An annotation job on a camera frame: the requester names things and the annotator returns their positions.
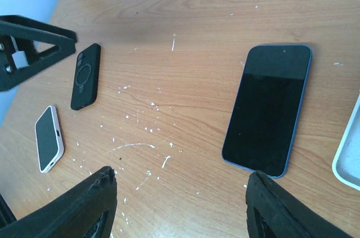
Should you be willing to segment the blue smartphone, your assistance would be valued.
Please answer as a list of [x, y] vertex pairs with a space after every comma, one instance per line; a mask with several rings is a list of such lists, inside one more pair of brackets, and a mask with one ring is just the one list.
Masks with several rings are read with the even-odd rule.
[[224, 161], [272, 178], [286, 173], [311, 60], [305, 44], [263, 44], [248, 52], [224, 138]]

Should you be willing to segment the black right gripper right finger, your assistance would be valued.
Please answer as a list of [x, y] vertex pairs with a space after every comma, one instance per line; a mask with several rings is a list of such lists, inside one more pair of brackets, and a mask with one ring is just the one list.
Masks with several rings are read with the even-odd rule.
[[249, 176], [245, 201], [250, 237], [349, 237], [261, 171]]

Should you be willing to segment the black phone case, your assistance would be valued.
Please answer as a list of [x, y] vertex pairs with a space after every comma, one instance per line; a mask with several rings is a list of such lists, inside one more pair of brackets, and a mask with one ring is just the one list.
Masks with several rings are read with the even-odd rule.
[[80, 110], [97, 98], [101, 46], [94, 43], [79, 53], [76, 59], [70, 107]]

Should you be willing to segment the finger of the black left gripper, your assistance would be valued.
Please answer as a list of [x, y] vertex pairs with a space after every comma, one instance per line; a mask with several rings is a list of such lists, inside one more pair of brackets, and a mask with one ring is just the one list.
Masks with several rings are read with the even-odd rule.
[[[75, 53], [77, 34], [20, 15], [1, 16], [1, 91], [9, 91]], [[23, 51], [28, 66], [12, 55]]]

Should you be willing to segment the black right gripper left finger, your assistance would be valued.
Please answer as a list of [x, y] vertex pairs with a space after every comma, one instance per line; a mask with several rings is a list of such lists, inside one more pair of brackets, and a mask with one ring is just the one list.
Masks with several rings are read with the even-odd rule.
[[117, 181], [104, 166], [46, 206], [1, 229], [1, 237], [110, 237]]

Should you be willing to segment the white phone case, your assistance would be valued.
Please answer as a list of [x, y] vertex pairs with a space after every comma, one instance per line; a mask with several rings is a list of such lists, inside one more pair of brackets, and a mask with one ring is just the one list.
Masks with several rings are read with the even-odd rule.
[[359, 104], [357, 98], [332, 162], [332, 172], [343, 184], [359, 190]]

